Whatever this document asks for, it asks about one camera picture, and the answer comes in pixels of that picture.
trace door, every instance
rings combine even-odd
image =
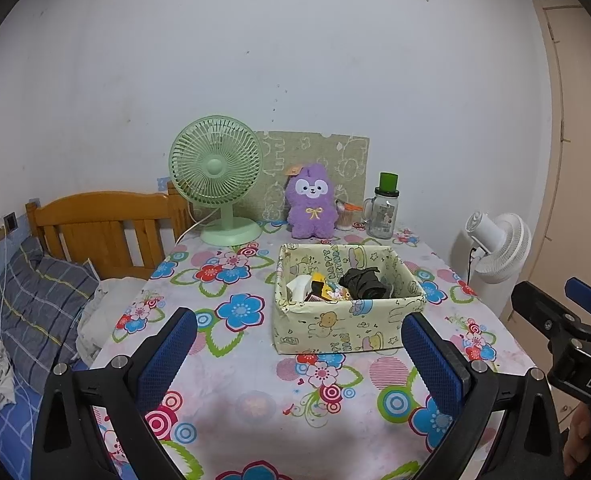
[[[591,286],[591,17],[579,6],[545,7],[544,13],[559,70],[559,88],[553,82],[551,86],[561,94],[561,156],[543,244],[530,276],[521,278],[591,324],[591,315],[564,295],[564,284],[572,276]],[[546,338],[516,313],[507,327],[536,365],[548,371]],[[553,397],[563,422],[578,401],[559,390]]]

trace jar handle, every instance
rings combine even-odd
[[[371,213],[373,212],[373,200],[375,200],[375,197],[367,198],[362,208],[362,222],[367,225],[371,220]],[[368,208],[368,213],[367,202],[371,204],[371,206]]]

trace bed post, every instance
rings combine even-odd
[[[46,239],[44,238],[44,229],[38,227],[37,222],[35,221],[35,210],[37,209],[37,204],[35,202],[29,202],[26,204],[26,217],[28,218],[28,224],[31,227],[31,234],[36,236],[38,240],[40,240],[40,245],[44,251],[47,251],[48,248],[46,246]]]
[[[171,181],[166,183],[166,190],[168,191],[168,215],[171,218],[173,234],[177,240],[184,231],[193,225],[188,211],[191,206]]]

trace black cable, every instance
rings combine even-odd
[[[472,247],[471,250],[469,251],[469,269],[466,271],[466,284],[469,285],[469,280],[471,278],[471,263],[473,261],[473,251],[475,250],[475,247]]]

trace blue gripper pad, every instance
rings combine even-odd
[[[148,413],[160,405],[188,351],[191,350],[196,335],[195,314],[187,309],[137,379],[135,405],[140,413]]]
[[[570,278],[564,285],[564,293],[573,303],[577,303],[591,314],[591,287],[578,278]]]
[[[440,412],[458,416],[471,376],[457,348],[444,341],[419,312],[404,318],[402,343]]]

